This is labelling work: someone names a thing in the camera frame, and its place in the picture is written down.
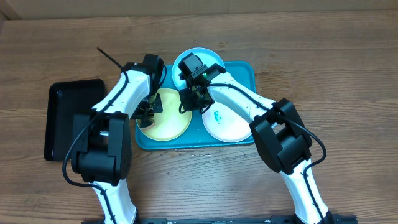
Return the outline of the yellow green plate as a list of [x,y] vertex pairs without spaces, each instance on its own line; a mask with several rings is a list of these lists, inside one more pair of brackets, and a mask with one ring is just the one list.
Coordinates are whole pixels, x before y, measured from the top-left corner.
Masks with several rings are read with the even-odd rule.
[[177,90],[161,88],[158,90],[163,112],[156,113],[148,128],[139,128],[148,138],[155,141],[169,141],[181,136],[189,127],[192,119],[190,111],[179,113],[180,96]]

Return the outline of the white plate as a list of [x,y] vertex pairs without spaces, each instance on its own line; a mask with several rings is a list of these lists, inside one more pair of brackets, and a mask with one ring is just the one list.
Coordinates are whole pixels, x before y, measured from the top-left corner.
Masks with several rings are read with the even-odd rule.
[[251,136],[248,122],[221,103],[212,104],[202,120],[209,134],[222,142],[240,142]]

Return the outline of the light blue plate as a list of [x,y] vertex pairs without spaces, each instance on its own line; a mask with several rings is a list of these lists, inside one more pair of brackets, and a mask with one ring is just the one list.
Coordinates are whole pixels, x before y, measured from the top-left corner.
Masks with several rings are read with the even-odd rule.
[[172,80],[177,88],[177,90],[182,90],[187,88],[186,81],[180,78],[181,69],[179,69],[178,64],[182,61],[184,57],[186,57],[189,53],[193,53],[194,55],[198,56],[199,59],[202,61],[203,64],[210,67],[213,64],[221,65],[225,67],[224,61],[221,57],[210,49],[206,49],[203,47],[194,47],[182,52],[174,61],[172,66]]

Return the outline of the black orange sponge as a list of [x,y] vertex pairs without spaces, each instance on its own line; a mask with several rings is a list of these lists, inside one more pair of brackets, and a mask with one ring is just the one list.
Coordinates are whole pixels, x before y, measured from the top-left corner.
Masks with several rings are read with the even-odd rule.
[[154,127],[155,121],[153,117],[149,117],[144,119],[138,119],[137,124],[141,130],[148,130]]

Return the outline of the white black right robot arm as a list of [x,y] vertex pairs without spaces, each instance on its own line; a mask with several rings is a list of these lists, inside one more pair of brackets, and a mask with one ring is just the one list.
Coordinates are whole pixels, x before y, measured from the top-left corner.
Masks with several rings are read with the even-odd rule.
[[258,95],[240,84],[223,65],[207,65],[192,50],[177,57],[174,71],[186,85],[180,94],[181,113],[203,113],[213,103],[227,106],[248,122],[261,159],[282,176],[294,203],[296,221],[333,223],[312,173],[312,167],[321,161],[311,160],[310,148],[319,138],[305,127],[291,101]]

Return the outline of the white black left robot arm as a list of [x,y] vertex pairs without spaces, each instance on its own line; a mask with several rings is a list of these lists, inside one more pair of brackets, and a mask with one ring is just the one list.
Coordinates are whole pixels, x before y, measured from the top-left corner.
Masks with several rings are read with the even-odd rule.
[[141,63],[120,66],[121,76],[109,94],[73,118],[73,142],[63,161],[64,179],[92,188],[104,211],[102,223],[138,223],[127,186],[132,161],[130,120],[155,125],[163,111],[158,92],[167,76],[164,61],[145,54]]

